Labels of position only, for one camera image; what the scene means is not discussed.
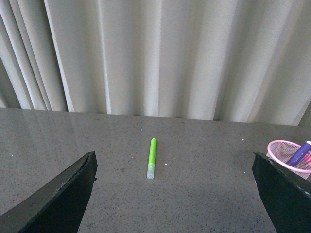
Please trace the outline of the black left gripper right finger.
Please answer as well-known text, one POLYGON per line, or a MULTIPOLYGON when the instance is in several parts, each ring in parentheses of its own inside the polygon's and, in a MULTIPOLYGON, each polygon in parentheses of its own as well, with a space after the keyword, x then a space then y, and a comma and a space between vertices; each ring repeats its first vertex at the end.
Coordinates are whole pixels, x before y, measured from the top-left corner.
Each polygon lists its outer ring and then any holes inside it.
POLYGON ((263 153, 252 171, 262 203, 278 233, 311 231, 311 183, 263 153))

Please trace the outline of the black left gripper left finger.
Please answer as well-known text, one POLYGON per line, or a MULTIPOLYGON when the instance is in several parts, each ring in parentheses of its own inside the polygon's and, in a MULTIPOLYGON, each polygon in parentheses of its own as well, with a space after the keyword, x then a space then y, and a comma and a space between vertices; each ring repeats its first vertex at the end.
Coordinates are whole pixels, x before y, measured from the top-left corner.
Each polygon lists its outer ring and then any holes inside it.
POLYGON ((0 216, 2 233, 76 233, 97 172, 89 152, 23 202, 0 216))

